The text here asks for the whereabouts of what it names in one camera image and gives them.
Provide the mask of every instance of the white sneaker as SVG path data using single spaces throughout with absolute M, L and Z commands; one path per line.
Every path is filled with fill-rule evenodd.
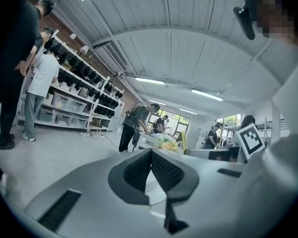
M 31 142 L 34 142 L 34 141 L 35 141 L 35 137 L 33 137 L 33 138 L 28 138 L 28 137 L 25 135 L 25 132 L 23 132 L 22 136 L 23 136 L 24 139 L 29 140 L 29 141 L 31 141 Z

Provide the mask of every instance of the grey pants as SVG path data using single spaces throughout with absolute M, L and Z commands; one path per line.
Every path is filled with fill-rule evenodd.
M 40 107 L 44 101 L 43 96 L 27 93 L 25 98 L 25 123 L 24 132 L 28 138 L 34 138 L 34 120 L 40 110 Z

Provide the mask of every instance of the cable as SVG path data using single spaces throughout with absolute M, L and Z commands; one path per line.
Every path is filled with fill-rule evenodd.
M 106 135 L 102 135 L 102 136 L 106 137 L 106 138 L 111 142 L 111 144 L 112 144 L 113 146 L 115 146 L 116 148 L 119 148 L 119 146 L 114 145 L 113 142 L 112 142 Z

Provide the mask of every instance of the yellow object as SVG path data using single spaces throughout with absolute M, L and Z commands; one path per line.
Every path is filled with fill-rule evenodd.
M 186 137 L 184 131 L 181 132 L 181 137 L 182 137 L 182 149 L 184 152 L 188 148 L 187 137 Z

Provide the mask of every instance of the ceiling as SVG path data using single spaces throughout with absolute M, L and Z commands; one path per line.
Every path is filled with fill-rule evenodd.
M 261 34 L 245 38 L 233 14 L 243 0 L 57 0 L 65 24 L 90 46 L 112 41 L 144 99 L 213 119 L 270 100 L 298 62 L 298 48 Z M 119 68 L 101 49 L 112 70 Z M 219 102 L 191 93 L 202 90 Z

